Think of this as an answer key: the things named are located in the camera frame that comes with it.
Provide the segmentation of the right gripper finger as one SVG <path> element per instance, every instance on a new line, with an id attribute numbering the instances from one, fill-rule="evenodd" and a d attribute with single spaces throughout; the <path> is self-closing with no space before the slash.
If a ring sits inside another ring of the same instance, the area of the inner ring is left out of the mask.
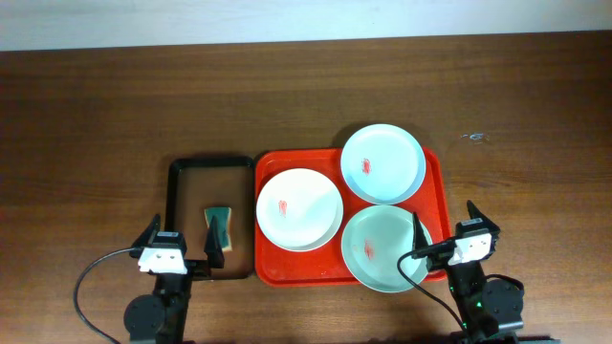
<path id="1" fill-rule="evenodd" d="M 429 243 L 426 238 L 426 231 L 423 229 L 421 221 L 416 212 L 412 214 L 412 224 L 413 224 L 412 249 L 419 250 L 419 249 L 428 247 Z"/>
<path id="2" fill-rule="evenodd" d="M 475 205 L 471 200 L 467 200 L 467 209 L 470 216 L 468 225 L 489 226 L 492 221 Z"/>

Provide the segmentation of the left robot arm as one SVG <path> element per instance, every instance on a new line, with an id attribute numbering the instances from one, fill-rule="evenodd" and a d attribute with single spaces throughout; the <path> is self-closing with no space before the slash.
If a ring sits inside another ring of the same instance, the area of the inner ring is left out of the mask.
<path id="1" fill-rule="evenodd" d="M 192 283 L 212 278 L 225 265 L 224 249 L 229 246 L 229 217 L 214 215 L 206 220 L 205 260 L 186 258 L 185 236 L 161 229 L 155 215 L 134 241 L 130 256 L 138 260 L 141 272 L 155 277 L 151 293 L 131 301 L 123 316 L 131 343 L 181 343 Z"/>

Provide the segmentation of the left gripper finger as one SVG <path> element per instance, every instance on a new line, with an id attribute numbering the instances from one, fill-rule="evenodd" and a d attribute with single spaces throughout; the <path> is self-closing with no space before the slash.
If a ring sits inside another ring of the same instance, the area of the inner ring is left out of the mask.
<path id="1" fill-rule="evenodd" d="M 204 252 L 208 257 L 208 265 L 212 269 L 222 269 L 225 265 L 223 253 L 224 231 L 217 216 L 211 218 Z"/>
<path id="2" fill-rule="evenodd" d="M 131 248 L 142 248 L 147 247 L 155 236 L 155 234 L 161 228 L 161 215 L 156 214 L 153 216 L 153 219 L 146 227 L 146 229 L 137 237 L 137 239 L 133 242 Z"/>

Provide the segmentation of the white plate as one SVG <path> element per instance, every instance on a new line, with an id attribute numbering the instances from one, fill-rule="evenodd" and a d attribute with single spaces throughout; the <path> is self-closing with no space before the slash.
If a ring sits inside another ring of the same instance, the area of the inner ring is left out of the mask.
<path id="1" fill-rule="evenodd" d="M 256 220 L 275 246 L 305 252 L 327 244 L 343 218 L 339 189 L 320 172 L 294 168 L 265 183 L 256 202 Z"/>

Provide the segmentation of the light blue plate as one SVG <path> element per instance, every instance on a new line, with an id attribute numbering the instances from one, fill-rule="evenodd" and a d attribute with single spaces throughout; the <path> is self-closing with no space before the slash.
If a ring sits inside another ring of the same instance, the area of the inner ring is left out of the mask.
<path id="1" fill-rule="evenodd" d="M 359 198 L 371 204 L 399 204 L 415 195 L 425 180 L 425 151 L 404 129 L 372 124 L 345 143 L 340 171 Z"/>

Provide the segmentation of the green and yellow sponge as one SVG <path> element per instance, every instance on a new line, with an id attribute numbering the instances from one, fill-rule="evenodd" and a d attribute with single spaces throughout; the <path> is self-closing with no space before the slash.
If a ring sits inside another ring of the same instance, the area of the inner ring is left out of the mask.
<path id="1" fill-rule="evenodd" d="M 230 225 L 231 208 L 214 206 L 204 209 L 208 233 L 215 233 L 223 252 L 232 251 Z"/>

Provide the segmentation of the pale green plate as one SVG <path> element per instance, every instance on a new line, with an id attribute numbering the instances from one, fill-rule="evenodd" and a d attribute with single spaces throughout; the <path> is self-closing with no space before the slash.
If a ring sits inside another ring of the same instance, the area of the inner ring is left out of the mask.
<path id="1" fill-rule="evenodd" d="M 355 214 L 341 237 L 345 266 L 371 290 L 411 290 L 428 276 L 426 260 L 401 256 L 413 249 L 414 214 L 394 205 L 373 205 Z"/>

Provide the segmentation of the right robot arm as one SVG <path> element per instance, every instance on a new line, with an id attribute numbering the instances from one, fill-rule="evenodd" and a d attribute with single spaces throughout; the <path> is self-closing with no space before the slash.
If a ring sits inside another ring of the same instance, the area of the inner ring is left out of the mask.
<path id="1" fill-rule="evenodd" d="M 524 285 L 502 274 L 485 274 L 481 262 L 495 252 L 500 228 L 473 202 L 470 218 L 455 226 L 455 235 L 437 244 L 427 241 L 417 216 L 413 217 L 412 250 L 401 256 L 424 259 L 429 272 L 442 270 L 457 310 L 450 314 L 461 328 L 458 343 L 517 343 L 523 328 Z"/>

